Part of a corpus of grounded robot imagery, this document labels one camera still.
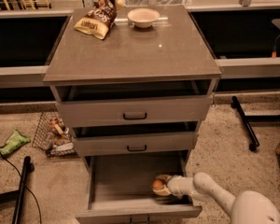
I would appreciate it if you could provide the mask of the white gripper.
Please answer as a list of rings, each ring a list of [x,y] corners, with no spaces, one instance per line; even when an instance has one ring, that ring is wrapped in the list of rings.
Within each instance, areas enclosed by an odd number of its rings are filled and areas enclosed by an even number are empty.
[[[171,193],[176,197],[189,196],[190,179],[181,175],[158,175],[155,180],[160,180],[167,187],[154,189],[153,192],[159,196],[170,196]]]

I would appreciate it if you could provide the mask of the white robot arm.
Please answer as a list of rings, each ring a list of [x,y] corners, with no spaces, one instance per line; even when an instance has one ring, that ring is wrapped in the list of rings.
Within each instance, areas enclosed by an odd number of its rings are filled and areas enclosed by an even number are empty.
[[[158,175],[152,189],[159,196],[187,195],[202,202],[212,198],[228,215],[230,224],[280,224],[280,212],[266,196],[253,190],[234,196],[206,173],[193,177]]]

